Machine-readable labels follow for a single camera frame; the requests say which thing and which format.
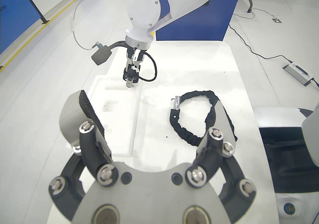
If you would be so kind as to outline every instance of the gray floor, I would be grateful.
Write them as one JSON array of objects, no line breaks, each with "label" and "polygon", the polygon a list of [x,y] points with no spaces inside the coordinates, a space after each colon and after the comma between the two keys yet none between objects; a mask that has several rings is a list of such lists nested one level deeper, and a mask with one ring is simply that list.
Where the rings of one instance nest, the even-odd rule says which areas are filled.
[{"label": "gray floor", "polygon": [[[254,7],[281,15],[291,13],[289,4],[292,14],[277,16],[282,24],[275,24],[267,15],[251,20],[233,16],[231,26],[255,52],[266,57],[284,54],[319,80],[319,0],[253,1]],[[52,206],[48,183],[71,154],[59,131],[61,108],[68,95],[81,88],[88,90],[94,77],[108,70],[109,63],[95,66],[92,52],[82,50],[73,40],[76,4],[48,24],[0,74],[1,223],[46,222]],[[96,41],[123,40],[130,26],[126,4],[127,0],[84,0],[76,18],[79,42],[90,47]],[[237,11],[247,8],[247,0],[238,1]],[[282,69],[285,59],[260,59],[231,29],[224,41],[232,49],[253,107],[314,109],[319,89],[313,83],[304,87],[286,73]]]}]

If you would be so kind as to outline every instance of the blue panel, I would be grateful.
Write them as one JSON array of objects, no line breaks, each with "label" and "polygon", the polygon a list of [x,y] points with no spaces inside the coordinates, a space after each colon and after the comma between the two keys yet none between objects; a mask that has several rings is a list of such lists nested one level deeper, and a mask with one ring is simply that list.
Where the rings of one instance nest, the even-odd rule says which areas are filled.
[{"label": "blue panel", "polygon": [[[222,41],[238,0],[210,0],[156,31],[158,41]],[[167,0],[161,2],[161,17],[169,13]]]},{"label": "blue panel", "polygon": [[0,53],[29,28],[39,14],[29,0],[0,0]]}]

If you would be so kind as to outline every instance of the yellow floor line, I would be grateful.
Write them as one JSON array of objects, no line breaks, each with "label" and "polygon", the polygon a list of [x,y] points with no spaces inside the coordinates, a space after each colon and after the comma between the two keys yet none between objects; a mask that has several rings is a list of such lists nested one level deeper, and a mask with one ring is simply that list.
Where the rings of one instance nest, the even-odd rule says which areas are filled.
[{"label": "yellow floor line", "polygon": [[[3,67],[0,69],[0,72],[2,72],[7,66],[8,66],[8,64],[18,55],[18,53],[19,52],[21,52],[22,50],[23,50],[23,48],[36,36],[36,35],[38,35],[39,34],[39,32],[40,31],[42,31],[48,24],[50,24],[57,16],[59,16],[64,10],[66,10],[71,4],[73,4],[75,1],[77,1],[77,0],[73,0],[72,2],[70,2],[67,6],[65,6],[65,8],[63,8],[60,12],[58,12],[53,18],[51,18],[50,19],[50,21],[47,23],[47,24],[45,24],[45,25],[43,25],[35,34],[33,34],[32,36],[31,36],[31,38],[29,38],[26,42],[25,42],[25,44],[23,44],[22,46],[21,46],[21,48],[19,49],[19,50],[17,50],[16,52],[15,52],[15,54],[3,65]],[[27,37],[25,37],[12,51],[14,51],[25,39],[26,39]],[[1,62],[3,62],[8,56],[10,55],[10,53],[1,61]]]}]

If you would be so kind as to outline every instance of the black cord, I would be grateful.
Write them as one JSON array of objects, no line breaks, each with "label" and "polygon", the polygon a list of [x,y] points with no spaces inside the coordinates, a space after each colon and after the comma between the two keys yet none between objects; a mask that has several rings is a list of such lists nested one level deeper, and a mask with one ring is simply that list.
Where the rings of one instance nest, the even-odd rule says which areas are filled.
[{"label": "black cord", "polygon": [[150,56],[147,52],[144,52],[144,54],[147,55],[147,57],[150,58],[151,61],[153,62],[154,69],[155,69],[155,76],[154,76],[153,79],[150,79],[150,80],[147,80],[147,79],[142,78],[142,77],[140,77],[140,76],[139,76],[139,78],[140,78],[142,81],[145,81],[145,82],[152,82],[152,81],[154,81],[154,80],[156,79],[156,77],[157,77],[157,66],[156,66],[156,62],[154,61],[154,59],[152,58],[152,56]]},{"label": "black cord", "polygon": [[319,215],[319,211],[318,211],[317,215],[315,216],[315,218],[314,218],[314,220],[313,220],[313,222],[312,222],[311,224],[314,224],[314,222],[316,221],[318,215]]},{"label": "black cord", "polygon": [[264,56],[262,56],[262,55],[260,55],[260,54],[258,54],[258,53],[256,53],[256,52],[253,52],[253,50],[251,49],[251,47],[250,47],[250,46],[245,42],[245,40],[238,34],[238,32],[236,32],[236,30],[230,26],[230,24],[229,24],[229,27],[230,27],[232,30],[234,30],[234,32],[243,40],[243,42],[245,43],[245,45],[250,49],[250,51],[251,51],[253,54],[255,54],[255,55],[257,55],[257,56],[260,56],[261,58],[263,58],[263,59],[265,59],[265,60],[273,59],[273,58],[276,58],[276,57],[284,57],[287,61],[289,61],[290,63],[293,63],[291,60],[288,60],[288,59],[287,59],[285,56],[283,56],[283,55],[277,55],[277,56],[274,56],[274,57],[266,58],[266,57],[264,57]]},{"label": "black cord", "polygon": [[319,88],[319,84],[316,82],[316,80],[314,78],[312,78],[312,80],[315,82],[315,84],[318,86]]}]

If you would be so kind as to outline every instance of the metal connector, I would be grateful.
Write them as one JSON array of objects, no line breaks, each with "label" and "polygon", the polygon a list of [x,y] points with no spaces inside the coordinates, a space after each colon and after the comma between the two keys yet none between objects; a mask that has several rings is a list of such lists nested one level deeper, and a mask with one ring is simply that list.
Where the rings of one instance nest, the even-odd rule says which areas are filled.
[{"label": "metal connector", "polygon": [[179,110],[179,105],[180,105],[180,96],[175,96],[174,100],[174,110]]}]

